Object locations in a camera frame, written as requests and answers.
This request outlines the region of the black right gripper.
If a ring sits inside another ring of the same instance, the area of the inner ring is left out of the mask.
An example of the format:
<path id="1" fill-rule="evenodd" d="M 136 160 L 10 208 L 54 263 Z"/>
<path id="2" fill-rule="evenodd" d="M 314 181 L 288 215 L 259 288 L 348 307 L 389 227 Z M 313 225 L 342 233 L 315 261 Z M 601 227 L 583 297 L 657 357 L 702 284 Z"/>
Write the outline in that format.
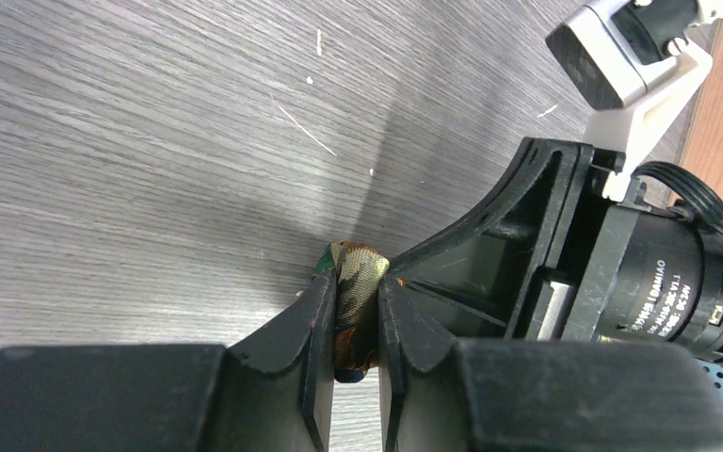
<path id="1" fill-rule="evenodd" d="M 591 145 L 525 138 L 490 192 L 391 274 L 458 335 L 672 343 L 723 365 L 723 201 L 652 161 L 622 202 L 574 223 L 595 160 Z"/>

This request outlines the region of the blue orange green tie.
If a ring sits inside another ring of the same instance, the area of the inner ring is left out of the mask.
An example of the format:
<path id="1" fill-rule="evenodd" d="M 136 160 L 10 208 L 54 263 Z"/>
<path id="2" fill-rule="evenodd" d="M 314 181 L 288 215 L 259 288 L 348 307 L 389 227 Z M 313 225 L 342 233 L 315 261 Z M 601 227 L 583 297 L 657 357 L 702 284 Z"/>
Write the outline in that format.
<path id="1" fill-rule="evenodd" d="M 358 242 L 331 242 L 315 265 L 315 275 L 335 271 L 334 379 L 358 383 L 378 366 L 378 288 L 390 261 Z"/>

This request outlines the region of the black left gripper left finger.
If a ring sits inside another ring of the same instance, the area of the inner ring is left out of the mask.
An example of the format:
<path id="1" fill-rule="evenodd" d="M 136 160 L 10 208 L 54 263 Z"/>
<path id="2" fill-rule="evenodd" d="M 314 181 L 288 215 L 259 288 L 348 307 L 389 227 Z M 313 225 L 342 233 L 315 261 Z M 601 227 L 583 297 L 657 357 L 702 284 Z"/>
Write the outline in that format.
<path id="1" fill-rule="evenodd" d="M 0 349 L 0 451 L 325 451 L 337 277 L 231 347 Z"/>

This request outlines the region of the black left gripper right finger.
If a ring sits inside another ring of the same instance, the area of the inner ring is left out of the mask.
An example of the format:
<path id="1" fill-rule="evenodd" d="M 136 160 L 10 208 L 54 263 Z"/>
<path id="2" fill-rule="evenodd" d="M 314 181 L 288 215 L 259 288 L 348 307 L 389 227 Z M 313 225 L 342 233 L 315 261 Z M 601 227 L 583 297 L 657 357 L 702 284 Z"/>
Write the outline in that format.
<path id="1" fill-rule="evenodd" d="M 667 344 L 459 338 L 378 289 L 387 451 L 723 451 L 723 404 Z"/>

